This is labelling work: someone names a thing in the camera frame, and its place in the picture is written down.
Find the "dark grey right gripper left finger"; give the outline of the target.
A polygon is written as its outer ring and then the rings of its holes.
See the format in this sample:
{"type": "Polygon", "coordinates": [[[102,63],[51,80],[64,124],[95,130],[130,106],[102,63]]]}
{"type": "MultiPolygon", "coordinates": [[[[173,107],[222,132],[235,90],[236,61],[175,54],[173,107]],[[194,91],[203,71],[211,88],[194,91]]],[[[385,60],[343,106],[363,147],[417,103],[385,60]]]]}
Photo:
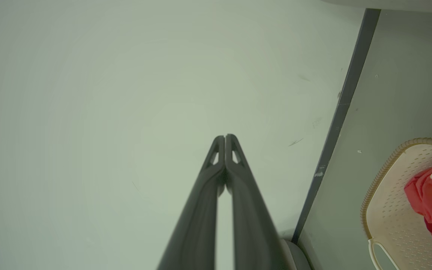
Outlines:
{"type": "Polygon", "coordinates": [[[208,151],[157,270],[215,270],[218,197],[225,189],[225,137],[208,151]]]}

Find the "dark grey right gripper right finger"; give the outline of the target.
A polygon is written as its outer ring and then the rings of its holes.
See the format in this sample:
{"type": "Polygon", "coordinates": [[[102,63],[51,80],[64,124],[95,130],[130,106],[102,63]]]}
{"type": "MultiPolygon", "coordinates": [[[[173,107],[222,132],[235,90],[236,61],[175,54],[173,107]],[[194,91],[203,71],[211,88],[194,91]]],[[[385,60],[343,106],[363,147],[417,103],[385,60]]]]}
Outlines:
{"type": "Polygon", "coordinates": [[[226,135],[226,187],[232,196],[235,270],[288,270],[280,239],[238,138],[226,135]]]}

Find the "cream plastic laundry basket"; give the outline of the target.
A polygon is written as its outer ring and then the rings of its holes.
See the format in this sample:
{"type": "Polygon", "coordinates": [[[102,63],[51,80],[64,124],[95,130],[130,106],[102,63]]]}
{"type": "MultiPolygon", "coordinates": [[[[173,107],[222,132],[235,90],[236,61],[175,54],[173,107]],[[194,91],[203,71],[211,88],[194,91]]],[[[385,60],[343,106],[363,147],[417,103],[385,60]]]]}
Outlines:
{"type": "Polygon", "coordinates": [[[430,168],[432,138],[421,137],[399,145],[374,178],[362,203],[361,222],[375,270],[384,270],[376,246],[395,270],[432,270],[432,236],[404,191],[413,176],[430,168]]]}

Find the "black baseboard strip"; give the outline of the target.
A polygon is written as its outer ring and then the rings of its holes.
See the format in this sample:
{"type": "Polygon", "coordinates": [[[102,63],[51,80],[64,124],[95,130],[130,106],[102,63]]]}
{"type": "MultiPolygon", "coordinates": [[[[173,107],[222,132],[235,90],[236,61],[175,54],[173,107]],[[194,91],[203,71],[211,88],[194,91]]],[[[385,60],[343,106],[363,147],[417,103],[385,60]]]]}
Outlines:
{"type": "Polygon", "coordinates": [[[374,37],[374,32],[377,28],[380,14],[381,9],[367,8],[364,11],[353,54],[346,72],[345,80],[343,82],[343,87],[339,97],[337,98],[337,106],[333,119],[331,120],[329,132],[327,134],[317,168],[315,169],[309,191],[307,192],[298,223],[291,239],[291,242],[294,244],[298,244],[298,241],[301,238],[302,230],[305,227],[310,210],[317,196],[319,188],[321,187],[324,175],[326,174],[329,163],[332,159],[332,155],[334,154],[336,144],[338,142],[339,136],[341,135],[344,121],[346,119],[351,101],[353,100],[353,95],[358,85],[359,78],[361,76],[362,69],[364,67],[371,42],[374,37]]]}

